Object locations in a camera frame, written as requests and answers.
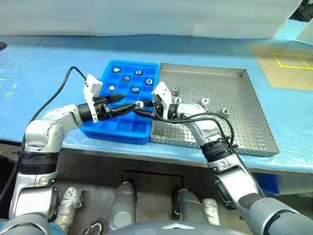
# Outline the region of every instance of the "floor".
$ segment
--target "floor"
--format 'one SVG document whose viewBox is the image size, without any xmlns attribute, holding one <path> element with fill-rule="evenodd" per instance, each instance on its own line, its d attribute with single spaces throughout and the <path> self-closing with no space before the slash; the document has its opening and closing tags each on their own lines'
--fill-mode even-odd
<svg viewBox="0 0 313 235">
<path fill-rule="evenodd" d="M 2 155 L 11 150 L 11 147 L 0 147 Z M 239 219 L 237 211 L 228 211 L 220 204 L 210 181 L 211 175 L 206 168 L 63 151 L 59 156 L 57 169 L 59 178 L 56 185 L 60 189 L 60 197 L 69 186 L 82 189 L 83 206 L 75 213 L 70 235 L 80 234 L 100 217 L 108 219 L 114 191 L 123 180 L 128 179 L 132 179 L 136 185 L 138 221 L 171 219 L 172 191 L 184 187 L 196 194 L 200 200 L 207 197 L 218 200 L 222 226 L 251 234 L 246 223 Z M 279 196 L 278 199 L 313 218 L 311 198 L 291 195 Z"/>
</svg>

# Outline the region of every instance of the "perforated metal tray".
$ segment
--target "perforated metal tray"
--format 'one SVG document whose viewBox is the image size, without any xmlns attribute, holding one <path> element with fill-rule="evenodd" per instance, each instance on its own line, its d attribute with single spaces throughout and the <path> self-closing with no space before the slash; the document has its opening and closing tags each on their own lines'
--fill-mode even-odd
<svg viewBox="0 0 313 235">
<path fill-rule="evenodd" d="M 203 97 L 208 97 L 210 111 L 229 108 L 238 153 L 264 157 L 279 153 L 245 69 L 161 64 L 159 81 L 169 88 L 179 86 L 183 102 L 200 104 Z M 225 121 L 219 121 L 229 135 Z M 197 147 L 189 129 L 180 124 L 154 121 L 150 137 L 151 142 Z"/>
</svg>

